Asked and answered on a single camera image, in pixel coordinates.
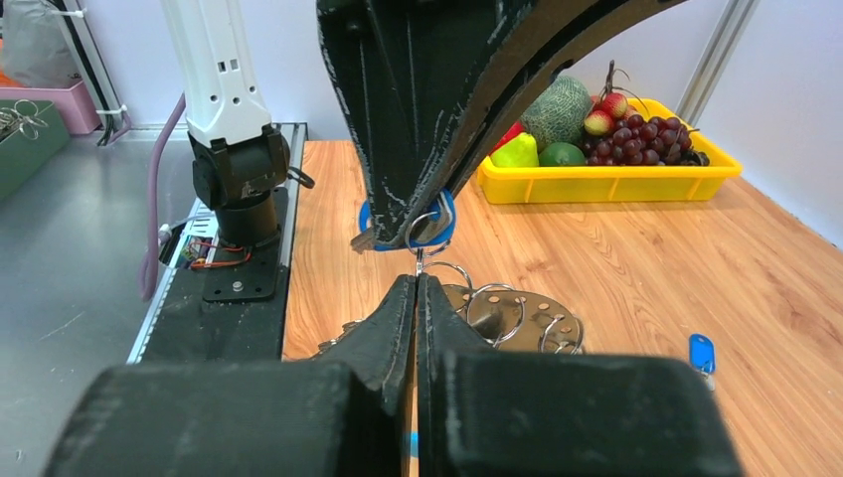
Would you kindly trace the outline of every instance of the fruit basket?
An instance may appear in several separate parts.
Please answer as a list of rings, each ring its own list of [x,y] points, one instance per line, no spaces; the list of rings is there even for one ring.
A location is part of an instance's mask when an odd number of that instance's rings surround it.
[[[645,119],[675,116],[653,99],[629,104]],[[691,139],[694,149],[708,155],[709,166],[500,168],[487,157],[477,182],[490,204],[707,201],[743,167],[701,132],[692,132]]]

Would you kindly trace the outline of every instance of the blue key tag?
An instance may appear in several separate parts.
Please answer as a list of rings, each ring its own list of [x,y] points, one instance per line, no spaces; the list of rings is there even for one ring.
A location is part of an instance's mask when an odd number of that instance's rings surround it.
[[[714,378],[717,370],[714,355],[714,343],[705,335],[694,333],[688,339],[691,366],[703,375],[710,390],[714,390]]]
[[[415,240],[410,240],[410,247],[417,248],[417,247],[425,247],[425,246],[436,246],[442,245],[446,241],[450,240],[453,237],[453,231],[456,229],[456,207],[453,204],[453,196],[447,190],[442,190],[441,195],[444,197],[445,202],[447,203],[448,208],[451,210],[451,215],[453,219],[451,220],[450,225],[446,227],[442,232],[439,233],[438,236],[434,237],[432,240],[426,243],[418,243]],[[431,217],[433,220],[437,220],[441,215],[441,207],[439,206],[439,201],[433,201],[433,204],[427,208],[425,213],[434,212],[436,213]],[[360,208],[360,214],[357,216],[357,227],[360,229],[360,232],[365,231],[369,227],[369,219],[372,218],[372,211],[369,207],[369,202],[366,201],[363,203],[363,207]],[[398,247],[388,247],[383,245],[375,245],[375,251],[389,251],[395,250],[399,248],[407,248],[407,245],[402,243],[401,246]]]

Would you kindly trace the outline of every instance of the wood grain surface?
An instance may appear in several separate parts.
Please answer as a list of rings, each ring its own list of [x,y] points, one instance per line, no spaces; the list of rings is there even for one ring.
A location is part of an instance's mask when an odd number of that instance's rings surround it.
[[[351,143],[312,142],[295,235],[284,359],[371,313],[406,251],[358,255]],[[472,180],[440,255],[583,317],[589,353],[687,359],[717,347],[715,397],[749,475],[843,475],[843,254],[743,180],[704,204],[491,206]],[[458,282],[445,270],[443,282]]]

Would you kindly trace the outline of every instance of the round metal plate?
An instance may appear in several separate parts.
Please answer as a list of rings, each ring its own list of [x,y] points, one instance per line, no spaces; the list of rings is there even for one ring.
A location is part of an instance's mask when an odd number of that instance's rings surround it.
[[[482,291],[471,304],[471,315],[466,317],[471,290],[455,284],[444,285],[443,288],[457,314],[466,318],[481,336],[492,341],[516,326],[521,315],[519,300],[524,300],[524,323],[512,338],[499,345],[500,350],[559,354],[583,352],[583,323],[556,300],[529,291]],[[541,347],[545,333],[547,337],[544,347]]]

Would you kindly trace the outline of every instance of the hole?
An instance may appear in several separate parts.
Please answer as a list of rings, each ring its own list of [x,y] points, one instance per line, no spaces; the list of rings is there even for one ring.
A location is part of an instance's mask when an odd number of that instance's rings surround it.
[[[565,60],[562,62],[561,65],[557,66],[553,73],[551,73],[551,82],[554,82],[556,78],[562,74],[564,70],[572,67],[574,65],[574,60]]]

